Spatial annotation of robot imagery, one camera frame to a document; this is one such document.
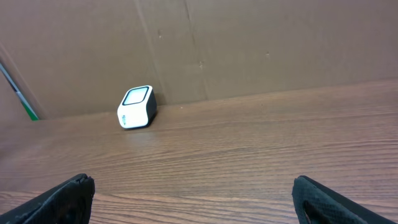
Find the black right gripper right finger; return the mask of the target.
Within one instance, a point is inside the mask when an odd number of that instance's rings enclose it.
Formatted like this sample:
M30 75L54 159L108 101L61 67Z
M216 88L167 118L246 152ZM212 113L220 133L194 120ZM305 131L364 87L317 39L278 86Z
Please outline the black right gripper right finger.
M292 198L300 224L395 224L304 175L294 180Z

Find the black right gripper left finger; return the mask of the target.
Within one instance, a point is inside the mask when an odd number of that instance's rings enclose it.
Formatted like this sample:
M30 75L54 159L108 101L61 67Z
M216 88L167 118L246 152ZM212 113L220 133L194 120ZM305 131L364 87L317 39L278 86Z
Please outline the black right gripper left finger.
M1 223L88 224L94 194L94 179L86 174L78 174L2 214Z

